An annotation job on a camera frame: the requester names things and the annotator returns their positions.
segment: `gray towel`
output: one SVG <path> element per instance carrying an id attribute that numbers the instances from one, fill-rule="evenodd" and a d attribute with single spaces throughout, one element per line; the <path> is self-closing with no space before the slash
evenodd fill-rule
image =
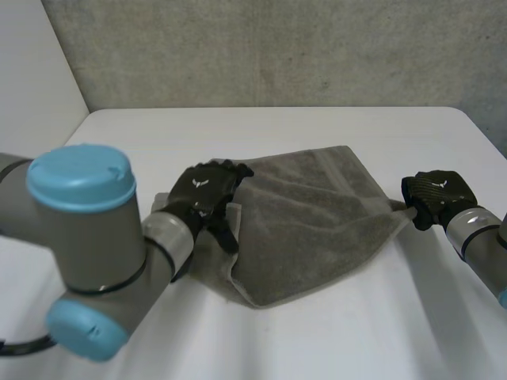
<path id="1" fill-rule="evenodd" d="M 241 207 L 227 210 L 239 253 L 227 255 L 201 234 L 190 274 L 249 307 L 275 306 L 335 282 L 414 216 L 386 197 L 347 146 L 242 162 L 255 176 L 234 196 Z"/>

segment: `tabletop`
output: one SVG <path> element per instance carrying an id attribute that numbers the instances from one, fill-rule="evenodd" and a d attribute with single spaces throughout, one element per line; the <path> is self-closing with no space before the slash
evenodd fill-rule
<path id="1" fill-rule="evenodd" d="M 460 173 L 479 203 L 507 211 L 507 161 L 454 108 L 175 108 L 104 110 L 68 144 L 123 150 L 145 217 L 189 165 L 350 146 L 387 196 L 403 177 Z M 62 291 L 51 254 L 0 239 L 0 336 L 44 332 Z M 505 379 L 507 313 L 441 228 L 406 227 L 333 286 L 267 310 L 226 301 L 192 279 L 167 287 L 111 361 L 53 348 L 0 361 L 2 379 Z"/>

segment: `robotic hand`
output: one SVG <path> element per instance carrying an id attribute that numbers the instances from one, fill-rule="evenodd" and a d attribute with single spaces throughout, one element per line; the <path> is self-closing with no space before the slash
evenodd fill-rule
<path id="1" fill-rule="evenodd" d="M 51 249 L 67 289 L 48 311 L 48 335 L 0 341 L 0 356 L 57 343 L 94 361 L 111 359 L 185 273 L 202 229 L 227 253 L 238 251 L 225 210 L 253 174 L 231 161 L 188 168 L 141 222 L 130 162 L 112 147 L 65 146 L 35 160 L 0 154 L 0 233 Z"/>
<path id="2" fill-rule="evenodd" d="M 456 172 L 434 170 L 403 178 L 402 194 L 406 206 L 417 210 L 415 227 L 443 226 L 461 260 L 507 309 L 507 217 L 501 222 L 480 207 Z"/>
<path id="3" fill-rule="evenodd" d="M 202 229 L 208 230 L 217 240 L 220 247 L 229 253 L 238 251 L 238 243 L 229 228 L 226 217 L 226 205 L 232 201 L 234 193 L 244 178 L 252 177 L 254 171 L 245 164 L 235 165 L 231 160 L 222 163 L 210 161 L 186 169 L 179 177 L 163 206 L 151 214 L 144 222 L 144 236 L 146 239 L 157 241 L 162 233 L 167 235 L 167 225 L 183 222 L 189 229 L 193 243 Z M 167 247 L 170 257 L 171 245 Z M 189 269 L 193 254 L 188 257 L 170 258 L 175 263 L 175 276 L 171 282 L 181 278 Z"/>

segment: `gray wall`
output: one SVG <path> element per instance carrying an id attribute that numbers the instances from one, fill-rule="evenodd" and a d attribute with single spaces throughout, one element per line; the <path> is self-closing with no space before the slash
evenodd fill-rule
<path id="1" fill-rule="evenodd" d="M 447 105 L 507 154 L 506 0 L 43 0 L 90 111 Z"/>

